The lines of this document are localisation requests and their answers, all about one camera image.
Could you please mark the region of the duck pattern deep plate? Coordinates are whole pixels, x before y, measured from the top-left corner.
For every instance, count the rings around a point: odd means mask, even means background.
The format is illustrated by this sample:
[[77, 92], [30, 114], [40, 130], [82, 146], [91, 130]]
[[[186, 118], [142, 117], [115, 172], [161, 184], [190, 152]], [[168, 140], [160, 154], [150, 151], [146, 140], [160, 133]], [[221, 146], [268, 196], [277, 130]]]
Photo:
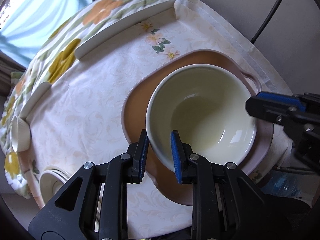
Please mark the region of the duck pattern deep plate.
[[47, 204], [66, 182], [67, 180], [53, 171], [43, 171], [40, 175], [39, 186], [44, 204]]

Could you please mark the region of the pink square handled dish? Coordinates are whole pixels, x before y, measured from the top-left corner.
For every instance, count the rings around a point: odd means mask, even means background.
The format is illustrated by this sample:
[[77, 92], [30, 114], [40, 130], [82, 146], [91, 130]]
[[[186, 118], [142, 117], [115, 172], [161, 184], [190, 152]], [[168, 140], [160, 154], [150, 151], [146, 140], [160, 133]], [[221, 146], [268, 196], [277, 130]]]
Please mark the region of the pink square handled dish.
[[214, 50], [195, 50], [165, 64], [129, 93], [122, 111], [128, 142], [145, 129], [151, 144], [146, 171], [168, 199], [191, 205], [193, 189], [174, 174], [170, 134], [212, 163], [233, 162], [250, 174], [270, 149], [273, 125], [255, 120], [245, 102], [261, 91], [257, 78]]

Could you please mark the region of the cream yellow-patterned bowl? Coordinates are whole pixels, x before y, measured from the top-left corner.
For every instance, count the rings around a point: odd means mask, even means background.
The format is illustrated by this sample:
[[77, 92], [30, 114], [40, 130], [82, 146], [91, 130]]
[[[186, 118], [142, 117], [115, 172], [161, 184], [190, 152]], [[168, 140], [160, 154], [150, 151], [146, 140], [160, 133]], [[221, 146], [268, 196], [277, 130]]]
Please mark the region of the cream yellow-patterned bowl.
[[177, 130], [210, 162], [240, 164], [252, 148], [257, 128], [245, 110], [251, 96], [231, 72], [211, 64], [192, 64], [166, 76], [146, 110], [146, 132], [155, 155], [174, 170], [170, 133]]

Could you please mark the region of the white ribbed small bowl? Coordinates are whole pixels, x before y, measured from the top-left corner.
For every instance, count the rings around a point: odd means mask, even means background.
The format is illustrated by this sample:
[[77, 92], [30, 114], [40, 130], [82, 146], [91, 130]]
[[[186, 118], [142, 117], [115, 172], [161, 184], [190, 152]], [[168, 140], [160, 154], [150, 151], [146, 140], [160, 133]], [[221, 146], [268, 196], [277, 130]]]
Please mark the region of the white ribbed small bowl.
[[11, 128], [11, 144], [15, 152], [26, 151], [30, 147], [31, 133], [29, 125], [20, 117], [14, 116]]

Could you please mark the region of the plain white plate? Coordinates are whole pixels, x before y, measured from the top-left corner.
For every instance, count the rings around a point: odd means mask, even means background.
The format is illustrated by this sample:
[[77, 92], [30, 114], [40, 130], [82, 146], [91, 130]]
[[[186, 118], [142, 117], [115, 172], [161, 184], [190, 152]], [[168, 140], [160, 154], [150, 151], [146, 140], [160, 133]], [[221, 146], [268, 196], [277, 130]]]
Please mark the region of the plain white plate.
[[57, 167], [57, 166], [55, 166], [55, 165], [48, 165], [48, 166], [46, 166], [43, 170], [44, 170], [44, 171], [48, 171], [48, 170], [53, 171], [53, 172], [59, 174], [59, 175], [60, 175], [61, 177], [63, 177], [65, 180], [69, 180], [69, 179], [71, 178], [71, 176], [72, 176], [72, 175], [71, 175], [70, 173], [68, 173], [67, 171], [65, 171], [65, 170], [63, 170], [63, 169], [61, 169], [61, 168], [59, 168], [59, 167]]

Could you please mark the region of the long white tray left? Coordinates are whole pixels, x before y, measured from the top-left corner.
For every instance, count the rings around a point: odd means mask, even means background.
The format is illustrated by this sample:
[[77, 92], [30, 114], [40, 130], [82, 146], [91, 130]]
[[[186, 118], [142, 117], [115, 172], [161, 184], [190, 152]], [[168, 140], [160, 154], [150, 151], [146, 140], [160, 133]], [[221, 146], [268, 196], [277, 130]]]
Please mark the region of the long white tray left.
[[35, 91], [31, 94], [27, 103], [23, 106], [19, 118], [25, 120], [31, 110], [35, 107], [37, 102], [42, 98], [42, 96], [51, 88], [52, 84], [49, 82], [43, 82], [39, 84], [39, 86], [35, 89]]

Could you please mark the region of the long white tray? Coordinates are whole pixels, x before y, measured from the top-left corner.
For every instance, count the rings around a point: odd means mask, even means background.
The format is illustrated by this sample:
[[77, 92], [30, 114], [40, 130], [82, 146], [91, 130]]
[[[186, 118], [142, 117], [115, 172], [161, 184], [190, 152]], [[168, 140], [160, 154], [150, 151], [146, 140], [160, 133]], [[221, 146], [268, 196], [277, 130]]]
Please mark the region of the long white tray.
[[42, 96], [51, 88], [52, 84], [49, 82], [43, 82], [39, 84], [39, 86], [35, 89], [35, 91], [31, 94], [27, 103], [23, 106], [19, 118], [25, 120], [31, 110], [35, 107], [37, 102], [42, 98]]
[[94, 50], [110, 38], [126, 30], [127, 28], [172, 8], [174, 6], [174, 2], [175, 0], [169, 0], [156, 5], [152, 5], [150, 7], [133, 13], [132, 15], [126, 16], [125, 18], [117, 21], [116, 23], [113, 23], [106, 29], [93, 35], [91, 38], [89, 38], [87, 41], [81, 44], [78, 48], [76, 48], [74, 53], [75, 57], [78, 60], [82, 59], [92, 50]]

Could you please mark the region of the brown curtain left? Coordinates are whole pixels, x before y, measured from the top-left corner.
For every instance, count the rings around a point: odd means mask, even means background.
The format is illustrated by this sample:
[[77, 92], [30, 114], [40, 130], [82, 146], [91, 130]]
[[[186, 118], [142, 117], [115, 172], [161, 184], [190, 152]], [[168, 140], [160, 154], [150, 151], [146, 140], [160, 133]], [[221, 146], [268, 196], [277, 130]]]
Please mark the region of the brown curtain left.
[[25, 67], [5, 55], [2, 51], [0, 55], [0, 64], [1, 96], [8, 96], [11, 90], [11, 72], [24, 72]]

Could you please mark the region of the long white tray right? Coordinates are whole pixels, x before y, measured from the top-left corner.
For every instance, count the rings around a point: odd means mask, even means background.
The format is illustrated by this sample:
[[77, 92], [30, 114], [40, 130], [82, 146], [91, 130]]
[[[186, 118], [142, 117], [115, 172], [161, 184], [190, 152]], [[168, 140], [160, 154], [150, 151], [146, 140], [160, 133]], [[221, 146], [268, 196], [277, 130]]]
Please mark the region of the long white tray right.
[[172, 8], [174, 6], [174, 2], [175, 0], [169, 0], [156, 5], [152, 5], [150, 7], [133, 13], [132, 15], [126, 16], [125, 18], [117, 21], [116, 23], [113, 23], [106, 29], [93, 35], [91, 38], [89, 38], [87, 41], [81, 44], [78, 48], [76, 48], [74, 53], [75, 57], [78, 60], [82, 59], [92, 50], [94, 50], [110, 38], [126, 30], [127, 28]]

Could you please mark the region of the green striped floral duvet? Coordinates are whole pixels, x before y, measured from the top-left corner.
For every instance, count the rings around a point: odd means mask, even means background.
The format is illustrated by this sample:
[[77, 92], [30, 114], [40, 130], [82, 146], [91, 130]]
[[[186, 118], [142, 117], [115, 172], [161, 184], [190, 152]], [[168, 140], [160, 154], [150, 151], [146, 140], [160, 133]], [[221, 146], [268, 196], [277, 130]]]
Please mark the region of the green striped floral duvet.
[[95, 0], [65, 20], [47, 38], [25, 71], [11, 74], [11, 92], [1, 111], [1, 150], [5, 155], [8, 184], [21, 197], [29, 199], [31, 191], [24, 171], [12, 148], [10, 132], [15, 116], [30, 102], [43, 82], [53, 84], [75, 63], [75, 50], [97, 33], [134, 13], [175, 0]]

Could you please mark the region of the blue cloth on window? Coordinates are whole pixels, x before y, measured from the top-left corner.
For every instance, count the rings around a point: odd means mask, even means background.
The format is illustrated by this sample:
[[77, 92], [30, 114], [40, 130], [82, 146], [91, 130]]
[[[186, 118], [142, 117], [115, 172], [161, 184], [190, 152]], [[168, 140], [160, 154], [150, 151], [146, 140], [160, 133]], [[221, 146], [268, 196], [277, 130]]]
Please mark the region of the blue cloth on window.
[[1, 52], [27, 68], [50, 35], [92, 0], [20, 0], [1, 27]]

